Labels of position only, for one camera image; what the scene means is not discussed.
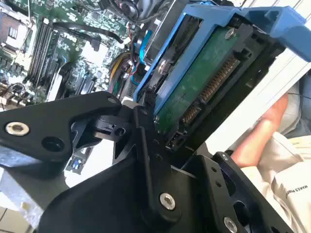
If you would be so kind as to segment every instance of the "screw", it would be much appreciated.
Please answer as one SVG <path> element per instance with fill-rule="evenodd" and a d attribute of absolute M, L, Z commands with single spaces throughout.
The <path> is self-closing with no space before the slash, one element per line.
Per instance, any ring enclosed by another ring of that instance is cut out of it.
<path fill-rule="evenodd" d="M 25 136 L 29 133 L 29 127 L 21 122 L 11 122 L 5 126 L 8 134 L 14 136 Z"/>
<path fill-rule="evenodd" d="M 168 193 L 162 193 L 160 195 L 160 202 L 163 205 L 164 208 L 168 209 L 168 210 L 173 210 L 175 209 L 175 200 L 174 198 L 168 194 Z"/>
<path fill-rule="evenodd" d="M 116 101 L 115 99 L 113 99 L 113 98 L 108 98 L 108 101 L 109 101 L 110 103 L 117 103 L 117 101 Z"/>
<path fill-rule="evenodd" d="M 234 28 L 230 28 L 227 33 L 225 34 L 225 39 L 229 40 L 231 39 L 233 36 L 235 35 L 235 29 Z"/>
<path fill-rule="evenodd" d="M 223 157 L 223 159 L 226 160 L 226 161 L 229 160 L 225 154 L 222 154 L 222 157 Z"/>
<path fill-rule="evenodd" d="M 235 225 L 234 221 L 231 220 L 231 218 L 224 217 L 224 224 L 231 233 L 237 233 L 238 232 L 238 228 Z"/>

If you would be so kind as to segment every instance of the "white shirt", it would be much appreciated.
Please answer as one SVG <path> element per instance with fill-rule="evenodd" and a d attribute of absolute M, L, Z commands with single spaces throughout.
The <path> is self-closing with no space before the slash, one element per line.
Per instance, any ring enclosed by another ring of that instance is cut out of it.
<path fill-rule="evenodd" d="M 311 233 L 311 136 L 274 133 L 259 165 L 242 171 L 295 233 Z"/>

